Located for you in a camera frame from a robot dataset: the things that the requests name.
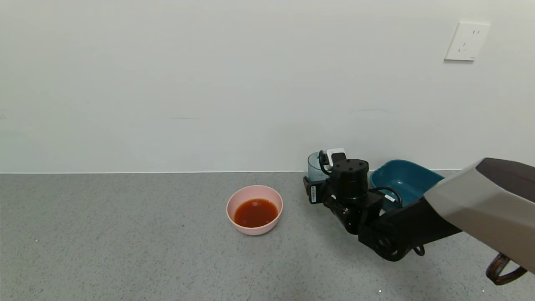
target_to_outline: electrical outlet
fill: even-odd
[[[445,59],[474,61],[487,38],[490,24],[459,23]]]

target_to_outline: speckled gray countertop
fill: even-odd
[[[307,202],[302,174],[0,175],[8,300],[533,300],[535,277],[495,287],[496,252],[457,234],[389,262]],[[279,224],[250,237],[225,214],[275,188]]]

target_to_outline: black cable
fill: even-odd
[[[400,207],[403,207],[403,201],[401,200],[401,195],[397,191],[395,191],[393,188],[390,188],[388,186],[379,186],[379,187],[375,187],[375,188],[370,189],[370,191],[378,191],[378,190],[388,190],[388,191],[392,192],[398,198],[398,202],[400,203]]]
[[[424,246],[417,246],[416,248],[413,248],[414,252],[418,255],[418,256],[423,256],[425,255],[425,248]]]
[[[323,167],[323,163],[322,163],[322,157],[325,155],[325,153],[323,152],[323,150],[320,150],[319,151],[319,155],[318,155],[318,161],[319,161],[319,168],[322,170],[322,172],[328,176],[331,175],[330,172],[326,171],[325,170],[325,167]]]

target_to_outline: white wall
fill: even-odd
[[[2,0],[0,171],[535,165],[534,33],[520,0]]]

